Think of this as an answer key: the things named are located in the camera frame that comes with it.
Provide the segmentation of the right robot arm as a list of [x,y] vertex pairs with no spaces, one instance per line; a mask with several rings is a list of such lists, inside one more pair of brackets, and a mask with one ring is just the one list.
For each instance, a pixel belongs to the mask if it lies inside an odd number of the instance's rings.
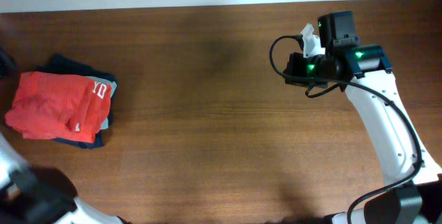
[[326,223],[440,223],[441,167],[421,142],[383,48],[362,45],[353,14],[335,12],[294,36],[300,51],[280,72],[287,84],[324,95],[345,93],[363,121],[383,174],[383,186],[358,197]]

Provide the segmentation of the orange soccer t-shirt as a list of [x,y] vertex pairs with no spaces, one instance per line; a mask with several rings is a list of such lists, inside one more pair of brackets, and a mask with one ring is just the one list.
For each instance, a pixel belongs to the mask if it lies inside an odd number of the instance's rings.
[[22,73],[6,124],[25,139],[92,143],[109,107],[106,96],[93,93],[94,85],[81,75]]

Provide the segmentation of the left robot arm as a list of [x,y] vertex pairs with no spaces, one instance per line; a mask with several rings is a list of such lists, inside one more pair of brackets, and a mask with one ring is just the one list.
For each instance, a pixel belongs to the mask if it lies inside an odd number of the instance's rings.
[[[54,140],[82,149],[104,146],[113,123],[115,76],[60,54],[19,75],[7,127],[29,140]],[[1,139],[2,223],[124,223],[84,202],[57,169],[33,167]]]

